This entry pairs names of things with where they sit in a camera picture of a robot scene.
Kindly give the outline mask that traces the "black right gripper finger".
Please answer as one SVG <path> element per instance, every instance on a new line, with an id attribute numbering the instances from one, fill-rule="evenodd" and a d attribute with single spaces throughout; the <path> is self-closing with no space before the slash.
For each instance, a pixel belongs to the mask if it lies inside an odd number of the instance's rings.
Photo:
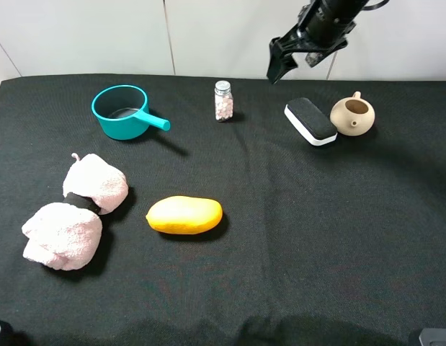
<path id="1" fill-rule="evenodd" d="M 283 37 L 275 37 L 270 41 L 270 60 L 267 78 L 271 84 L 276 84 L 285 74 L 298 67 L 293 58 L 296 48 L 296 40 L 285 40 Z"/>
<path id="2" fill-rule="evenodd" d="M 325 58 L 326 55 L 324 53 L 313 52 L 306 55 L 305 61 L 311 68 L 313 68 L 320 64 Z"/>

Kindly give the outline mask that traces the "grey robot base right corner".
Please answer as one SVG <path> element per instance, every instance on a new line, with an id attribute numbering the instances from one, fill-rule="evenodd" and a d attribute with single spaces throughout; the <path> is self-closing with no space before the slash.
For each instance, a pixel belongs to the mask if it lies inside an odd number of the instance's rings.
<path id="1" fill-rule="evenodd" d="M 446 329 L 423 328 L 409 335 L 409 346 L 446 346 Z"/>

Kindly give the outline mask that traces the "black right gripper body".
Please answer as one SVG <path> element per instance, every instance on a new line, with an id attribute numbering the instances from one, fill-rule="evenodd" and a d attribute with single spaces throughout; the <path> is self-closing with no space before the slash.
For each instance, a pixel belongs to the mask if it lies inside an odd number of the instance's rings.
<path id="1" fill-rule="evenodd" d="M 355 17 L 355 6 L 304 6 L 298 23 L 283 38 L 296 40 L 295 53 L 328 56 L 347 47 L 346 35 L 353 30 Z"/>

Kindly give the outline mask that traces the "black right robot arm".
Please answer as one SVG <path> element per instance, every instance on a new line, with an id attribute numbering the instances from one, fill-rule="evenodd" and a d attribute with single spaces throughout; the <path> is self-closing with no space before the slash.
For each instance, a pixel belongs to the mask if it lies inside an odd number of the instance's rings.
<path id="1" fill-rule="evenodd" d="M 280 62 L 287 70 L 297 68 L 294 53 L 305 53 L 306 63 L 313 68 L 332 53 L 347 46 L 346 35 L 355 28 L 355 17 L 363 11 L 374 11 L 387 1 L 369 5 L 367 1 L 323 0 L 303 6 L 297 24 L 276 41 Z"/>

